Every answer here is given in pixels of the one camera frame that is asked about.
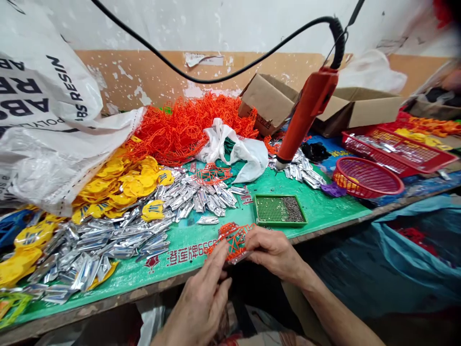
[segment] person's right hand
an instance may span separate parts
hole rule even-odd
[[[302,286],[312,272],[283,232],[256,226],[246,235],[246,249],[253,251],[249,260],[296,286]]]

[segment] red plastic tray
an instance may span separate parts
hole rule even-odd
[[[352,131],[344,131],[342,134],[343,146],[348,151],[376,161],[399,177],[434,173],[458,159],[455,155],[416,142],[380,126],[359,127]],[[386,152],[351,134],[377,139],[381,143],[392,145],[401,152]]]

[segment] orange electric screwdriver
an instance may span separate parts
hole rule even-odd
[[[328,101],[333,95],[336,85],[338,85],[338,69],[346,46],[345,35],[349,35],[347,28],[354,24],[363,4],[364,0],[358,1],[344,30],[339,20],[330,23],[330,30],[335,40],[333,62],[330,67],[322,66],[318,72],[314,72],[306,80],[298,96],[298,101],[291,110],[290,126],[288,126],[288,131],[276,157],[275,167],[278,171],[283,170],[293,160],[315,118],[322,114],[327,107]]]
[[[293,160],[316,116],[323,113],[338,84],[338,70],[322,67],[309,76],[294,105],[275,167],[280,171]]]

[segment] black power cord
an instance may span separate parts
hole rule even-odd
[[[175,65],[173,65],[167,58],[165,58],[157,49],[155,49],[149,42],[147,42],[145,39],[143,39],[141,36],[139,36],[135,31],[133,31],[129,26],[127,26],[125,23],[123,23],[120,19],[118,19],[111,11],[109,11],[99,0],[91,0],[107,17],[109,17],[115,24],[117,24],[120,28],[125,30],[128,34],[130,34],[132,37],[137,39],[140,43],[142,43],[146,48],[148,48],[151,52],[153,52],[155,55],[157,55],[160,60],[162,60],[169,68],[171,68],[174,72],[179,74],[181,77],[190,80],[191,82],[194,83],[200,83],[200,84],[215,84],[215,83],[221,83],[224,81],[227,81],[231,78],[234,78],[235,76],[238,76],[239,74],[247,71],[248,69],[252,68],[253,66],[257,65],[261,61],[263,61],[265,58],[269,57],[272,55],[274,52],[276,52],[279,48],[284,46],[286,43],[291,41],[293,38],[298,36],[300,33],[302,33],[304,30],[320,23],[328,23],[330,26],[331,33],[333,34],[333,38],[335,40],[335,56],[333,59],[333,62],[331,63],[331,68],[332,69],[338,69],[341,65],[342,58],[344,56],[344,50],[345,50],[345,40],[344,40],[344,31],[342,29],[341,23],[338,18],[334,17],[319,17],[317,19],[314,19],[310,21],[309,23],[301,26],[298,30],[296,30],[294,33],[289,35],[286,39],[281,41],[278,45],[276,45],[274,48],[272,48],[269,52],[261,56],[260,58],[256,59],[252,63],[246,65],[244,68],[239,69],[238,71],[231,73],[225,77],[218,78],[218,79],[212,79],[212,80],[206,80],[206,79],[197,79],[194,77],[191,77],[187,74],[185,74],[183,71],[178,69]]]

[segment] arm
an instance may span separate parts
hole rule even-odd
[[[384,346],[379,337],[325,286],[283,232],[256,227],[248,233],[246,247],[254,251],[249,256],[251,261],[262,264],[303,291],[334,344]]]
[[[218,331],[232,283],[222,271],[228,243],[217,245],[200,271],[187,280],[167,323],[150,346],[208,345]]]

